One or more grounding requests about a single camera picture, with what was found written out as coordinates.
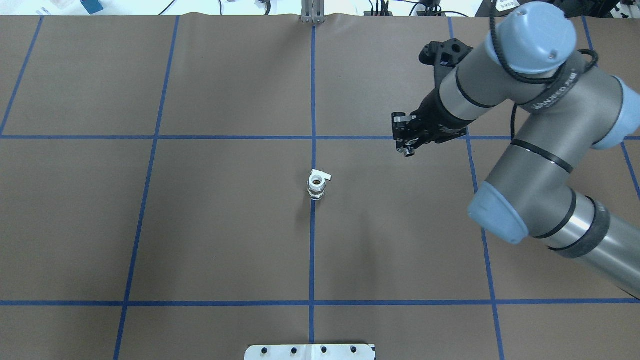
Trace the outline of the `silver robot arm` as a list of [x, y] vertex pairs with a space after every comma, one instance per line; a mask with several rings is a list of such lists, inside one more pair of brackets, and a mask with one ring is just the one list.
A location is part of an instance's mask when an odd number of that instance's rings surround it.
[[533, 237], [557, 255], [599, 272], [639, 296], [639, 228], [567, 180], [589, 150], [608, 150], [639, 128], [639, 94], [576, 50], [562, 9], [532, 1], [514, 9], [477, 48], [432, 41], [419, 55], [434, 89], [416, 111], [393, 112], [396, 150], [459, 139], [510, 100], [529, 118], [478, 186], [468, 216], [510, 244]]

